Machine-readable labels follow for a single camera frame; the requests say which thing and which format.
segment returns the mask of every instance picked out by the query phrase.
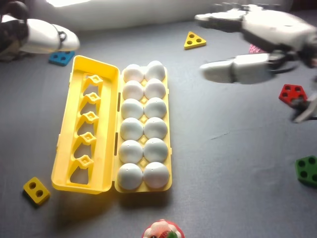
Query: blue block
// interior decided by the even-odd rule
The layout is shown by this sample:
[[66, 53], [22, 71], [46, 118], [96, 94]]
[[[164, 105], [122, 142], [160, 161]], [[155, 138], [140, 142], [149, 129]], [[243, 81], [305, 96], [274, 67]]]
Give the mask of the blue block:
[[55, 52], [51, 54], [49, 63], [57, 64], [60, 66], [66, 66], [70, 60], [74, 57], [74, 51]]

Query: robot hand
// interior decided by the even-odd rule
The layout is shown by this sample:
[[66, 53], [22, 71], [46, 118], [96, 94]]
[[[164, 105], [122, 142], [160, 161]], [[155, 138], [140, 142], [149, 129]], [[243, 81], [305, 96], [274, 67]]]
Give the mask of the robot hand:
[[225, 11], [196, 15], [195, 20], [205, 28], [241, 32], [246, 41], [268, 54], [237, 56], [204, 64], [201, 70], [206, 79], [223, 83], [258, 83], [295, 69], [298, 60], [307, 67], [317, 66], [317, 28], [302, 19], [267, 9], [269, 6], [264, 4], [224, 3], [217, 8], [225, 8]]
[[0, 17], [0, 61], [11, 61], [23, 52], [48, 54], [79, 48], [77, 36], [64, 27], [38, 19], [28, 19], [26, 6], [9, 2]]

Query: yellow egg carton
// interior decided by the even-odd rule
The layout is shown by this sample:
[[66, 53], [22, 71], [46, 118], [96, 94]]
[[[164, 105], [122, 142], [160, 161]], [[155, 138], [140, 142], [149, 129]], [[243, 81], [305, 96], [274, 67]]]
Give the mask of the yellow egg carton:
[[[146, 186], [144, 181], [135, 190], [125, 190], [117, 182], [117, 172], [123, 165], [118, 156], [118, 149], [124, 141], [120, 136], [120, 126], [123, 121], [121, 116], [121, 104], [123, 103], [122, 89], [125, 84], [123, 74], [117, 67], [84, 56], [76, 56], [73, 61], [73, 69], [70, 75], [69, 90], [66, 107], [56, 147], [56, 157], [52, 171], [53, 187], [58, 190], [74, 191], [82, 193], [98, 194], [108, 191], [112, 182], [119, 192], [147, 192], [164, 191], [171, 187], [171, 154], [169, 135], [168, 112], [168, 88], [167, 70], [162, 83], [166, 89], [163, 101], [166, 104], [167, 113], [163, 118], [167, 125], [167, 135], [163, 139], [169, 152], [164, 165], [169, 170], [169, 181], [160, 189], [152, 189]], [[84, 92], [89, 86], [96, 86], [98, 93]], [[140, 102], [145, 105], [147, 99], [143, 97]], [[93, 111], [82, 113], [87, 105], [95, 105]], [[143, 115], [140, 122], [145, 124], [147, 118]], [[93, 131], [78, 134], [84, 124], [92, 124]], [[144, 146], [148, 139], [143, 135], [138, 142]], [[84, 154], [75, 157], [75, 152], [83, 144], [91, 147], [91, 156]], [[149, 162], [143, 159], [137, 164], [143, 171]], [[71, 181], [71, 176], [78, 169], [85, 170], [88, 176], [87, 183]]]

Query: egg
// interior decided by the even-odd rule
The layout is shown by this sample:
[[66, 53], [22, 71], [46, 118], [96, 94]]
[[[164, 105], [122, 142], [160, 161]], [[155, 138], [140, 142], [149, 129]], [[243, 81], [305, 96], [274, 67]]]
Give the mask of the egg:
[[127, 118], [120, 127], [120, 135], [124, 140], [138, 140], [143, 135], [143, 127], [139, 120]]
[[119, 159], [123, 163], [138, 163], [143, 157], [143, 148], [135, 140], [124, 141], [119, 148]]
[[144, 135], [148, 138], [163, 139], [167, 134], [167, 126], [161, 118], [150, 118], [144, 126]]
[[144, 74], [141, 70], [141, 67], [138, 66], [137, 64], [130, 64], [125, 68], [123, 73], [124, 82], [135, 80], [141, 83], [143, 79], [144, 79]]
[[133, 98], [129, 98], [122, 103], [121, 115], [124, 119], [136, 118], [139, 119], [144, 113], [142, 104]]
[[165, 78], [165, 69], [161, 62], [155, 60], [148, 64], [145, 79], [149, 81], [152, 78], [157, 78], [160, 81], [163, 81]]
[[157, 78], [150, 79], [144, 88], [144, 95], [147, 99], [150, 98], [163, 98], [166, 94], [164, 84]]
[[168, 148], [161, 139], [151, 138], [145, 143], [143, 153], [147, 161], [162, 163], [167, 158]]
[[140, 100], [143, 98], [144, 89], [142, 85], [137, 81], [127, 82], [122, 90], [123, 99], [133, 98], [135, 100]]
[[142, 179], [142, 170], [132, 163], [122, 165], [117, 174], [119, 185], [126, 190], [136, 189], [141, 185]]
[[162, 163], [149, 163], [144, 169], [143, 180], [151, 188], [161, 188], [168, 183], [169, 171]]
[[165, 102], [161, 98], [151, 98], [144, 107], [147, 118], [163, 118], [167, 112]]

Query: gray table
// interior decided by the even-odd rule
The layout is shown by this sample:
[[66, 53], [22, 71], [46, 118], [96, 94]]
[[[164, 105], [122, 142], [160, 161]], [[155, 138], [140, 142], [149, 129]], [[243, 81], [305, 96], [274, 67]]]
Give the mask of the gray table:
[[[316, 24], [316, 12], [299, 15]], [[183, 50], [188, 31], [207, 46]], [[54, 190], [51, 172], [71, 64], [48, 64], [48, 56], [0, 64], [1, 238], [139, 238], [161, 218], [176, 222], [187, 238], [316, 237], [317, 191], [297, 181], [294, 161], [317, 154], [317, 122], [291, 123], [292, 110], [278, 99], [286, 83], [311, 94], [315, 70], [301, 67], [259, 85], [206, 81], [201, 64], [245, 54], [249, 44], [239, 34], [192, 22], [79, 37], [77, 54], [121, 70], [152, 60], [167, 67], [172, 188], [124, 195], [115, 189], [100, 195]], [[21, 195], [33, 176], [52, 193], [38, 209]]]

